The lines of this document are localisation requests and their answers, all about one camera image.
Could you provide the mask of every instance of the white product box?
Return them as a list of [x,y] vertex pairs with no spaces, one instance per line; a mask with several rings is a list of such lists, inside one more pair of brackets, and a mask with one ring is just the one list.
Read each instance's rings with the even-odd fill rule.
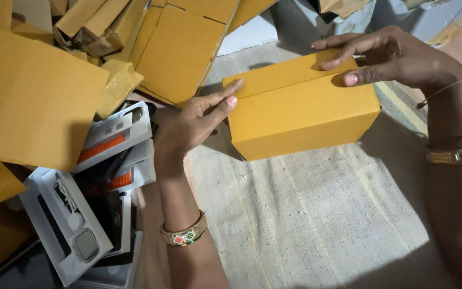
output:
[[119,177],[131,172],[132,183],[115,190],[125,192],[156,181],[154,154],[152,139],[135,145],[116,174]]
[[151,120],[145,102],[138,102],[104,121],[94,123],[88,132],[81,156],[87,149],[102,146],[119,136],[124,136],[123,142],[81,161],[74,169],[74,174],[152,137]]
[[133,262],[131,264],[91,268],[72,285],[72,288],[132,289],[140,257],[142,237],[143,232],[135,231]]
[[62,284],[68,286],[113,245],[70,173],[37,168],[24,184],[28,190],[19,195],[22,204]]

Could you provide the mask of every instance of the yellow cardboard box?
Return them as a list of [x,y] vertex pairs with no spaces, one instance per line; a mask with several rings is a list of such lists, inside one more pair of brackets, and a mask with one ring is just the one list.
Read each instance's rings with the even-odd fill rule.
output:
[[[73,171],[108,75],[0,30],[0,161]],[[4,169],[0,163],[0,201],[24,190]]]
[[131,0],[124,8],[122,13],[113,21],[112,25],[104,32],[104,34],[96,41],[85,45],[83,50],[94,57],[101,57],[121,48],[126,49],[128,39],[132,38],[133,28],[137,25],[140,19],[143,20],[143,12],[147,0]]
[[267,10],[278,1],[279,0],[241,0],[231,24],[229,24],[228,34],[240,27],[240,25],[244,25],[252,18],[260,15],[261,12]]
[[157,22],[151,23],[152,34],[136,64],[136,71],[144,75],[138,88],[183,107],[203,84],[238,3],[168,0],[164,8],[158,7],[162,11]]
[[247,161],[355,142],[372,125],[380,112],[373,85],[332,82],[357,68],[356,62],[350,58],[336,69],[319,69],[335,54],[327,50],[222,80],[227,85],[245,79],[229,128]]

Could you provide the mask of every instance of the jeweled bangle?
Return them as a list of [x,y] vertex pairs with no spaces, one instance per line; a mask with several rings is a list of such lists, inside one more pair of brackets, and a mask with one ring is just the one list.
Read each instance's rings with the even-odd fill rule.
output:
[[207,228],[207,221],[206,221],[206,214],[201,212],[201,217],[197,220],[194,226],[190,228],[180,231],[180,232],[169,232],[166,231],[164,228],[164,224],[160,227],[160,235],[162,236],[163,240],[172,246],[187,246],[202,237],[202,235],[206,232]]
[[426,150],[427,161],[446,165],[462,165],[462,149]]

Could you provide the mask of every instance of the floor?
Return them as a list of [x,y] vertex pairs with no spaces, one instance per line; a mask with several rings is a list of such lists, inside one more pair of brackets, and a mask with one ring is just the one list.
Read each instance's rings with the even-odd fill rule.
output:
[[[462,63],[462,34],[442,50]],[[309,52],[280,36],[220,56],[203,94],[228,75]],[[414,109],[423,96],[395,82],[375,90],[383,111],[357,143],[244,162],[222,124],[189,153],[185,171],[232,288],[456,287],[423,209],[427,112]],[[156,184],[138,203],[145,236],[134,287],[170,288]]]

